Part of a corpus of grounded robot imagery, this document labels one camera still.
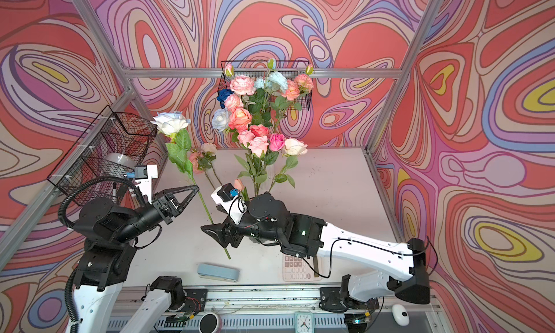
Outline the coral pink rose stem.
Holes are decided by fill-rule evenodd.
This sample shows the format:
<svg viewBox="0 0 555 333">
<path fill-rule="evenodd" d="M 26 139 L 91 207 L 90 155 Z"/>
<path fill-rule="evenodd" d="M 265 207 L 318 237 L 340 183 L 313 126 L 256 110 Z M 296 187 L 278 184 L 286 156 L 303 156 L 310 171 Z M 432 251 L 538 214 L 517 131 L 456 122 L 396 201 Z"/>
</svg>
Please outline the coral pink rose stem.
<svg viewBox="0 0 555 333">
<path fill-rule="evenodd" d="M 243 132 L 249 128 L 251 120 L 252 116 L 248 110 L 236 108 L 231 113 L 228 126 L 230 129 L 234 129 L 237 132 Z"/>
</svg>

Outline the pink peach flower stem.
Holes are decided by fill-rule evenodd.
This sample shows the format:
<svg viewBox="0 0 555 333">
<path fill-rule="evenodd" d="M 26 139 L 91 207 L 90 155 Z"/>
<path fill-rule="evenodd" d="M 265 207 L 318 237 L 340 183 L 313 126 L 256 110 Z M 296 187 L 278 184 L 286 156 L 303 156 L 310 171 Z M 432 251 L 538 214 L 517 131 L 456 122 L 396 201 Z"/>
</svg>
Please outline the pink peach flower stem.
<svg viewBox="0 0 555 333">
<path fill-rule="evenodd" d="M 314 67 L 308 64 L 305 70 L 287 81 L 287 87 L 281 96 L 288 103 L 288 107 L 295 111 L 309 111 L 312 106 L 312 91 L 315 86 L 312 80 Z"/>
</svg>

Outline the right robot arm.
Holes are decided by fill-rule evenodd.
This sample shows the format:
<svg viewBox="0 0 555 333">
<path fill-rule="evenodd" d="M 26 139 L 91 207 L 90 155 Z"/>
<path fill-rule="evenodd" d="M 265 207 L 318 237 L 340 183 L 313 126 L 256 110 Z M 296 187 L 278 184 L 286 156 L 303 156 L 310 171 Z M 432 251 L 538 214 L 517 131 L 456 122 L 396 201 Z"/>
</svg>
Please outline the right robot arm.
<svg viewBox="0 0 555 333">
<path fill-rule="evenodd" d="M 327 257 L 369 267 L 369 273 L 342 277 L 340 298 L 348 308 L 388 295 L 416 305 L 431 301 L 426 261 L 429 243 L 421 239 L 398 243 L 358 235 L 320 218 L 292 213 L 268 192 L 248 203 L 218 193 L 212 198 L 227 214 L 226 219 L 201 230 L 223 248 L 236 248 L 249 237 L 304 261 Z"/>
</svg>

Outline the cream pink rose stem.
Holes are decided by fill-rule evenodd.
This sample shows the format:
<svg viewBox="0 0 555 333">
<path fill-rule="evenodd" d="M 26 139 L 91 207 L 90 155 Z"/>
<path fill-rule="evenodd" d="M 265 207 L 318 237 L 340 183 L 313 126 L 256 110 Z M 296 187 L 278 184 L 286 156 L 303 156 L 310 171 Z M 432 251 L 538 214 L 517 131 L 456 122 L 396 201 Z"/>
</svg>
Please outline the cream pink rose stem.
<svg viewBox="0 0 555 333">
<path fill-rule="evenodd" d="M 267 190 L 268 192 L 271 192 L 276 184 L 289 183 L 293 188 L 296 187 L 296 183 L 292 175 L 288 172 L 297 167 L 299 164 L 299 156 L 307 154 L 308 146 L 306 143 L 298 139 L 288 138 L 285 140 L 281 152 L 286 159 L 286 162 L 281 170 L 274 175 L 270 187 Z"/>
</svg>

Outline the pink artificial rose stem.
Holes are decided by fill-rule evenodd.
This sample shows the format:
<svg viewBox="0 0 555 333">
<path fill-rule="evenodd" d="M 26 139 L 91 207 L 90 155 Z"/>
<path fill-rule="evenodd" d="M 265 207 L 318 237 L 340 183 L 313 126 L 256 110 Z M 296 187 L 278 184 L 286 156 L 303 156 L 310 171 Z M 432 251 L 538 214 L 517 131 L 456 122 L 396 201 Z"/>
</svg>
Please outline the pink artificial rose stem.
<svg viewBox="0 0 555 333">
<path fill-rule="evenodd" d="M 270 130 L 262 124 L 253 124 L 250 126 L 249 130 L 255 137 L 268 137 L 270 135 Z"/>
</svg>

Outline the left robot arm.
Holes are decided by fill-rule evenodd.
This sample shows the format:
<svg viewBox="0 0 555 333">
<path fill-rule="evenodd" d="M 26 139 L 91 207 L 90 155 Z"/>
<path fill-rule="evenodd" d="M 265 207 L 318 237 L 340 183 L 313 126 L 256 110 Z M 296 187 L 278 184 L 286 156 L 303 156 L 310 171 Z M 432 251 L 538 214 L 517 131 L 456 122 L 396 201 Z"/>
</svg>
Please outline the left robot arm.
<svg viewBox="0 0 555 333">
<path fill-rule="evenodd" d="M 138 208 L 122 207 L 111 198 L 96 197 L 86 203 L 79 217 L 71 221 L 66 211 L 82 192 L 104 182 L 131 189 Z M 131 263 L 140 247 L 141 234 L 161 223 L 171 224 L 197 195 L 198 186 L 165 189 L 146 202 L 143 193 L 130 180 L 101 176 L 81 184 L 59 206 L 57 217 L 68 229 L 84 236 L 84 253 L 73 269 L 64 290 L 69 314 L 67 332 L 105 332 L 117 297 L 127 280 Z"/>
</svg>

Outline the pale pink rose stem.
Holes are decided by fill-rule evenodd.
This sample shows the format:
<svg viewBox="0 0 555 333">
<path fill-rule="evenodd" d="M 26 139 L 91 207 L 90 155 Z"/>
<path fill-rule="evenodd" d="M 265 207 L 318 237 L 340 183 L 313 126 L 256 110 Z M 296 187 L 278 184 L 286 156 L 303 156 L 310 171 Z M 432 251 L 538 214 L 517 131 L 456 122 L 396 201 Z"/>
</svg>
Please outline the pale pink rose stem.
<svg viewBox="0 0 555 333">
<path fill-rule="evenodd" d="M 268 136 L 255 137 L 248 142 L 247 163 L 249 175 L 254 184 L 254 195 L 258 196 L 269 190 L 275 176 L 274 164 L 279 152 L 270 149 Z"/>
</svg>

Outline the peach tulip stem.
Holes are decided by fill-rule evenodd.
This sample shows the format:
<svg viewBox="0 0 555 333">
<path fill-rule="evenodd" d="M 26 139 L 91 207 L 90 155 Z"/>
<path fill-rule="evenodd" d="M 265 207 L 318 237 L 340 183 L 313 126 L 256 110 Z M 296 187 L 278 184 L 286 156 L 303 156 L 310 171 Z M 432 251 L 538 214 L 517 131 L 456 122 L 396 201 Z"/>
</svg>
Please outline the peach tulip stem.
<svg viewBox="0 0 555 333">
<path fill-rule="evenodd" d="M 242 197 L 245 202 L 249 201 L 249 193 L 247 187 L 241 181 L 241 179 L 237 178 L 233 182 L 234 189 L 237 191 L 238 195 Z"/>
</svg>

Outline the light blue flower stem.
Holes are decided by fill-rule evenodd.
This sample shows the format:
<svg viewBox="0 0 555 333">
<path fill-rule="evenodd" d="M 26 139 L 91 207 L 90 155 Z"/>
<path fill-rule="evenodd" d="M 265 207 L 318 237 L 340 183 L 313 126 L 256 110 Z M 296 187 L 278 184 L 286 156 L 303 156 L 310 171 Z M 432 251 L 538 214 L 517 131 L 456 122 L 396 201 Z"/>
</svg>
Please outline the light blue flower stem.
<svg viewBox="0 0 555 333">
<path fill-rule="evenodd" d="M 269 59 L 264 75 L 256 77 L 254 104 L 251 112 L 256 124 L 276 128 L 285 118 L 288 103 L 281 96 L 287 87 L 287 78 L 277 71 L 276 59 Z"/>
</svg>

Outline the blue artificial rose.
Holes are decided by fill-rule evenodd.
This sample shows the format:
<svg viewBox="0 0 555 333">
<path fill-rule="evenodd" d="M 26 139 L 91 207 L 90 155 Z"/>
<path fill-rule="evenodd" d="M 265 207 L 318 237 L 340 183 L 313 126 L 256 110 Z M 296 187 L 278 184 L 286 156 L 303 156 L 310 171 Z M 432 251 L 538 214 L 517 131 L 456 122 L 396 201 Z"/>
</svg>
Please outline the blue artificial rose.
<svg viewBox="0 0 555 333">
<path fill-rule="evenodd" d="M 229 96 L 232 96 L 234 92 L 231 89 L 225 88 L 218 91 L 216 100 L 220 104 L 221 109 L 225 109 L 225 101 Z"/>
</svg>

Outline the white artificial rose stem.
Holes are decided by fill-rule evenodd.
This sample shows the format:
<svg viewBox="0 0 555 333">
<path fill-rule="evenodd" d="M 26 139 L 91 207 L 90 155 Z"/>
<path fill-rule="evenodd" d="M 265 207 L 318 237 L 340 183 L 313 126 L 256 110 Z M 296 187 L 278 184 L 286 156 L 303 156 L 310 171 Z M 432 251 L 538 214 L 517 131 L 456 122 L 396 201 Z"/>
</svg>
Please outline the white artificial rose stem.
<svg viewBox="0 0 555 333">
<path fill-rule="evenodd" d="M 224 132 L 229 125 L 229 112 L 227 109 L 218 109 L 212 116 L 212 128 L 218 132 Z"/>
</svg>

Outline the large pink peony stem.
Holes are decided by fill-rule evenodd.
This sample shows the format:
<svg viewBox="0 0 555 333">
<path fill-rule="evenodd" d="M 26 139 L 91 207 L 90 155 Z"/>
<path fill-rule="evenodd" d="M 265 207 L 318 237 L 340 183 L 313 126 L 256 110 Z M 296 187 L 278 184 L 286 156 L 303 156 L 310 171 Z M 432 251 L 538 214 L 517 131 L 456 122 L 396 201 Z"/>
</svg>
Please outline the large pink peony stem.
<svg viewBox="0 0 555 333">
<path fill-rule="evenodd" d="M 224 67 L 224 75 L 230 80 L 228 87 L 230 93 L 223 100 L 223 105 L 225 109 L 232 112 L 244 106 L 244 96 L 252 96 L 256 93 L 256 80 L 247 75 L 235 75 L 232 64 L 227 64 Z"/>
</svg>

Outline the light pink rose stem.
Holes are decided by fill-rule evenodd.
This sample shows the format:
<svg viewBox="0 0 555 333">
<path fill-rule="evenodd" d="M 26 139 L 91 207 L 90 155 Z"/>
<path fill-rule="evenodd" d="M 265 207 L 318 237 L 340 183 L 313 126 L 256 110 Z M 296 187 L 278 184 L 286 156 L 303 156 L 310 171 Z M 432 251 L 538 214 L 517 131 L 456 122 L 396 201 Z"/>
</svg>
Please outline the light pink rose stem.
<svg viewBox="0 0 555 333">
<path fill-rule="evenodd" d="M 236 156 L 237 161 L 242 166 L 242 176 L 248 176 L 254 186 L 254 191 L 258 192 L 260 189 L 260 183 L 257 178 L 261 174 L 261 161 L 255 156 L 250 148 L 251 143 L 254 141 L 255 135 L 250 130 L 244 130 L 236 133 L 238 144 L 241 146 L 245 153 L 243 156 Z"/>
</svg>

